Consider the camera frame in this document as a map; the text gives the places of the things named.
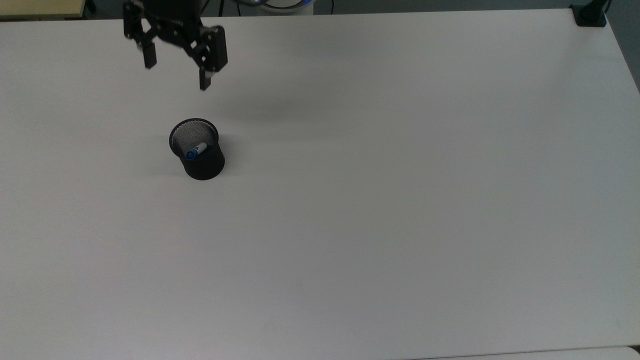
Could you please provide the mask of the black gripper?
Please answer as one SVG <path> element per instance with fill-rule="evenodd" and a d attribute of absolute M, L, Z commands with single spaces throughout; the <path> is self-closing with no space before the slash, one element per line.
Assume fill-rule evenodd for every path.
<path fill-rule="evenodd" d="M 201 0 L 125 0 L 123 34 L 135 41 L 144 66 L 157 64 L 154 39 L 185 48 L 198 66 L 199 89 L 206 91 L 216 73 L 228 64 L 226 30 L 202 26 Z"/>

